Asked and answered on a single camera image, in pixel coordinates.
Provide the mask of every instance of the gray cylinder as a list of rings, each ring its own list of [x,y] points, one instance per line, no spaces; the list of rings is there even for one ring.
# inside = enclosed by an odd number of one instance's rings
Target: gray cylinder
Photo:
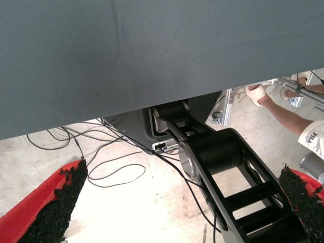
[[[300,168],[307,170],[316,179],[324,173],[324,161],[314,152],[306,154],[300,161]]]

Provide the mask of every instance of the metal rod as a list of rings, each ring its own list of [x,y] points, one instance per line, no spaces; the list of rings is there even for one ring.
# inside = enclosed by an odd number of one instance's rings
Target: metal rod
[[[229,116],[232,110],[232,103],[230,101],[231,99],[231,90],[227,89],[225,94],[225,101],[224,101],[224,109],[223,109],[223,117],[221,120],[222,126],[226,127],[229,122]]]
[[[279,84],[285,86],[287,89],[289,89],[293,92],[295,92],[299,87],[299,84],[297,84],[296,82],[282,78],[282,77],[277,78],[277,80],[278,80]],[[310,92],[306,89],[301,89],[299,95],[303,96],[303,97],[308,97],[308,98],[312,99],[313,101],[324,105],[324,96],[315,94],[315,93]]]

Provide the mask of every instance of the person's arm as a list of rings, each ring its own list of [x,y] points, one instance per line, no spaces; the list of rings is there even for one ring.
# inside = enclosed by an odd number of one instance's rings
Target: person's arm
[[[274,103],[268,95],[265,95],[263,98],[258,100],[258,102],[267,108],[285,128],[299,136],[305,128],[313,122],[312,120],[304,119],[299,115],[282,108]]]

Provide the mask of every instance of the cylindrical roller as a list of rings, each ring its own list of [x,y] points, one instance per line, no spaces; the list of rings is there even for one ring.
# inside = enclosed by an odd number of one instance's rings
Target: cylindrical roller
[[[193,135],[190,142],[212,175],[237,167],[241,162],[240,147],[229,129]]]
[[[187,116],[186,109],[182,102],[173,102],[165,105],[159,105],[156,107],[159,116],[162,118],[168,118],[169,120],[179,119]]]
[[[318,179],[324,173],[324,162],[314,152],[310,152],[302,158],[300,168],[304,168]]]

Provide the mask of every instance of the black roller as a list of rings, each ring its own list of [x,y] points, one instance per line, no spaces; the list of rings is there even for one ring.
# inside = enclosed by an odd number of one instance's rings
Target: black roller
[[[159,105],[156,109],[158,110],[160,117],[169,120],[177,120],[188,116],[182,102],[172,102],[165,105]]]
[[[190,142],[212,175],[237,167],[241,162],[240,147],[230,129],[193,135]]]

